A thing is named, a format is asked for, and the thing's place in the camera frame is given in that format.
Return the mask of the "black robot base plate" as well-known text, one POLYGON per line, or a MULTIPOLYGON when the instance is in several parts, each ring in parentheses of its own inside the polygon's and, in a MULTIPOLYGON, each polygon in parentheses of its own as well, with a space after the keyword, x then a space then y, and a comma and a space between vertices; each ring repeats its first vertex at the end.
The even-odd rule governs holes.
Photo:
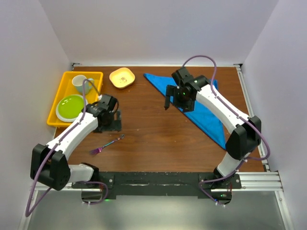
POLYGON ((207 198, 205 190, 218 201, 230 201, 231 192, 241 189, 238 174, 218 182, 212 172, 100 172, 108 187, 108 199, 118 196, 196 196, 207 198))

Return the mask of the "iridescent metal fork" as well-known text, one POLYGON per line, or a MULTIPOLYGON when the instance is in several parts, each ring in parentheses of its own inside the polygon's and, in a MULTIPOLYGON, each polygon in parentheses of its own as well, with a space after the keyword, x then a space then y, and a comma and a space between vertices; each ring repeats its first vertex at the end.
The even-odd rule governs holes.
POLYGON ((117 141, 123 139, 124 136, 125 136, 125 135, 122 134, 122 135, 120 135, 118 138, 112 140, 111 142, 109 142, 109 143, 107 143, 107 144, 105 144, 105 145, 103 145, 103 146, 101 146, 101 147, 98 147, 98 148, 96 148, 96 149, 93 149, 93 150, 89 151, 90 155, 96 155, 96 154, 100 153, 104 148, 106 148, 106 147, 108 147, 109 145, 111 145, 111 144, 113 144, 113 143, 115 143, 115 142, 117 142, 117 141))

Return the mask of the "blue cloth napkin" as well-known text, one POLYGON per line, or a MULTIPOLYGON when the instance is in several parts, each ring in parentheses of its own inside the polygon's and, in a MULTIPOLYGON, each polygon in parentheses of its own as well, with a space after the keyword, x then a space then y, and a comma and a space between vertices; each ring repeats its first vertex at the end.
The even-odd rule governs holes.
MULTIPOLYGON (((149 73, 143 75, 163 96, 166 94, 167 85, 176 86, 175 81, 170 77, 156 76, 149 73)), ((204 105, 195 102, 194 111, 183 112, 192 123, 203 131, 210 139, 225 150, 226 139, 222 122, 204 105)))

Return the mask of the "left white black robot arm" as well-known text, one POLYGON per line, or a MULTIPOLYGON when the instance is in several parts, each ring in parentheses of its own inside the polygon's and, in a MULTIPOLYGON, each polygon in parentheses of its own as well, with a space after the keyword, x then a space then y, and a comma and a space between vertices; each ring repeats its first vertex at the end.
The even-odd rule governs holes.
POLYGON ((91 132, 121 131, 121 111, 118 99, 102 94, 98 101, 81 109, 77 118, 59 136, 46 145, 32 150, 30 177, 60 191, 68 183, 83 182, 94 188, 99 184, 99 169, 88 163, 69 165, 68 159, 76 147, 91 132))

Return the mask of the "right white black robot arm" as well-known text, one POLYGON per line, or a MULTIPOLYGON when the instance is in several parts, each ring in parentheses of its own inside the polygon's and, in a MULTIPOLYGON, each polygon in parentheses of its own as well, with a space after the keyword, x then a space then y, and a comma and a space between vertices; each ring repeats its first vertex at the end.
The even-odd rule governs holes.
POLYGON ((231 182, 243 161, 260 144, 261 120, 241 112, 226 100, 214 87, 212 81, 203 75, 193 77, 185 67, 172 73, 175 85, 167 85, 164 108, 172 104, 185 112, 192 112, 195 103, 207 107, 226 127, 230 136, 226 142, 226 154, 214 169, 210 180, 219 188, 231 182))

